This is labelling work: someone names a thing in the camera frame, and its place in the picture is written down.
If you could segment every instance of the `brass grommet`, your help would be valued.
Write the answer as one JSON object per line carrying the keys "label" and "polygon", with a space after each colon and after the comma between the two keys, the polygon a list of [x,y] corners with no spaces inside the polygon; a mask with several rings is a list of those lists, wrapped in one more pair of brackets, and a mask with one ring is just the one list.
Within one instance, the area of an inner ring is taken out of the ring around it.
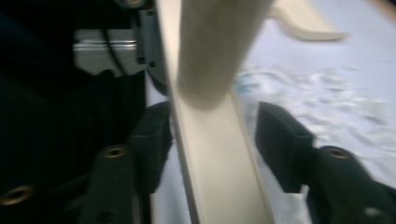
{"label": "brass grommet", "polygon": [[3,194],[0,198],[0,204],[3,206],[21,203],[33,195],[31,186],[20,186]]}
{"label": "brass grommet", "polygon": [[105,153],[105,157],[117,158],[123,156],[124,154],[125,154],[125,149],[123,149],[122,147],[111,148]]}
{"label": "brass grommet", "polygon": [[336,148],[330,149],[329,154],[337,159],[347,159],[349,157],[344,151]]}

